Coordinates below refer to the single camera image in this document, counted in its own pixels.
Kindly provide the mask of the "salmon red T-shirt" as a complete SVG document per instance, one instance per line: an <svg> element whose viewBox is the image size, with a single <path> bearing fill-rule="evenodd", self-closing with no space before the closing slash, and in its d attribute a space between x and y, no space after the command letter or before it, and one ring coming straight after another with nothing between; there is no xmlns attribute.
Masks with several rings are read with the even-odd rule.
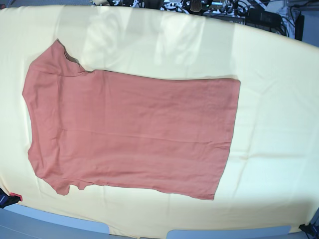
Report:
<svg viewBox="0 0 319 239"><path fill-rule="evenodd" d="M240 81L86 71L55 41L29 66L23 98L37 177L213 200L233 138Z"/></svg>

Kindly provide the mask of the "pale yellow table cloth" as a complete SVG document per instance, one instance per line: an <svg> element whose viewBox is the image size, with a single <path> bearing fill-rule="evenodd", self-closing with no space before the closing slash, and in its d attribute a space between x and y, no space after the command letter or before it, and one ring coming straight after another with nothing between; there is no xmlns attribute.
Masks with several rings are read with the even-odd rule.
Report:
<svg viewBox="0 0 319 239"><path fill-rule="evenodd" d="M163 80L235 79L228 160L213 200L153 189L70 186L58 194L28 159L30 64L55 41L86 71ZM105 223L116 235L290 226L319 206L319 50L249 26L132 7L28 6L0 12L0 186L24 206Z"/></svg>

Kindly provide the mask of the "black power adapter box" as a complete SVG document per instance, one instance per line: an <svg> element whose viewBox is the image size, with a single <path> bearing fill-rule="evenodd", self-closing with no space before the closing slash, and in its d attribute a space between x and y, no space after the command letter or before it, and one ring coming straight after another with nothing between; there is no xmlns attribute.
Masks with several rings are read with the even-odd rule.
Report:
<svg viewBox="0 0 319 239"><path fill-rule="evenodd" d="M280 27L282 23L282 17L279 14L256 8L248 10L246 19L253 24L268 27Z"/></svg>

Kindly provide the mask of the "red black clamp left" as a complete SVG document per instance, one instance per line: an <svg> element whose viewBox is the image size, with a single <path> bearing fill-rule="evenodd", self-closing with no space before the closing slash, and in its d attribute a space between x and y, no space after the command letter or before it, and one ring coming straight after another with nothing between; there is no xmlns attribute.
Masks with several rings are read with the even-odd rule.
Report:
<svg viewBox="0 0 319 239"><path fill-rule="evenodd" d="M22 196L15 193L10 193L9 195L0 189L0 208L4 209L7 206L22 202Z"/></svg>

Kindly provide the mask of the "black clamp right corner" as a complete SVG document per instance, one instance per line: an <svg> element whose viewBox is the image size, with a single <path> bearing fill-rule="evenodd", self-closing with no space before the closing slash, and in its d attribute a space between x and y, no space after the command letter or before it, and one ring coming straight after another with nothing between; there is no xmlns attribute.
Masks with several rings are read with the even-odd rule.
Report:
<svg viewBox="0 0 319 239"><path fill-rule="evenodd" d="M315 224L300 225L299 229L304 232L308 239L319 239L319 227Z"/></svg>

